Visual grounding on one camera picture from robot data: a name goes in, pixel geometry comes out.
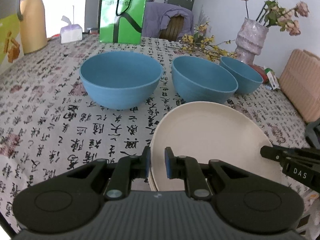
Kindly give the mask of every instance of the thermos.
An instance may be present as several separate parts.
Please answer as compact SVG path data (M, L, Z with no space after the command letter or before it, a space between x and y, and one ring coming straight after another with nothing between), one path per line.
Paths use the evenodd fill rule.
M42 0L18 0L17 16L24 53L37 51L47 45L44 15Z

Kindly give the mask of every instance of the vase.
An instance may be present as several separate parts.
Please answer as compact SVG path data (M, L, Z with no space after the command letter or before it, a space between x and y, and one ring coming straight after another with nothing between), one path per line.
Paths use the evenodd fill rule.
M237 59L248 65L253 64L254 57L260 55L269 28L257 21L245 18L236 38Z

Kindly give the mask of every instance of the plate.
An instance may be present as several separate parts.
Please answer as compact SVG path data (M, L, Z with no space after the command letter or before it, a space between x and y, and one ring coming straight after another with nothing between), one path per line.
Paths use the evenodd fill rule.
M168 179L164 149L175 156L194 157L199 163L218 159L256 175L281 182L279 163L260 155L268 137L240 112L212 102L191 102L170 111L158 124L151 147L149 184L153 191L184 190L181 179Z

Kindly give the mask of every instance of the bowl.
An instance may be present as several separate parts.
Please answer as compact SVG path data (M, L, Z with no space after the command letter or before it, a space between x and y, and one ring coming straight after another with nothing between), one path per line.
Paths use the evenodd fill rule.
M228 70L238 81L238 94L250 94L263 82L261 75L252 67L231 57L221 57L220 66Z
M223 104L238 89L237 80L229 71L209 60L191 56L174 59L172 81L186 102Z
M80 78L88 95L101 106L129 109L145 101L162 75L160 63L143 54L106 52L87 59Z

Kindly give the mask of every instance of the tablecloth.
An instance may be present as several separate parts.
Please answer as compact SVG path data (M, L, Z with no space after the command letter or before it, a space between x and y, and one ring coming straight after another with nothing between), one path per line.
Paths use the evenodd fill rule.
M70 171L97 158L117 162L140 155L149 145L159 121L184 103L174 90L172 60L183 52L178 44L142 38L140 45L99 43L97 35L61 45L50 41L44 49L25 55L0 77L0 211L14 230L14 197L26 187ZM99 106L87 95L79 77L81 63L105 51L127 50L149 55L163 66L153 95L130 110ZM280 91L261 85L249 95L235 95L226 105L256 122L274 144L308 147L305 123ZM291 178L283 183L305 198L306 210L317 194ZM134 189L150 190L137 180Z

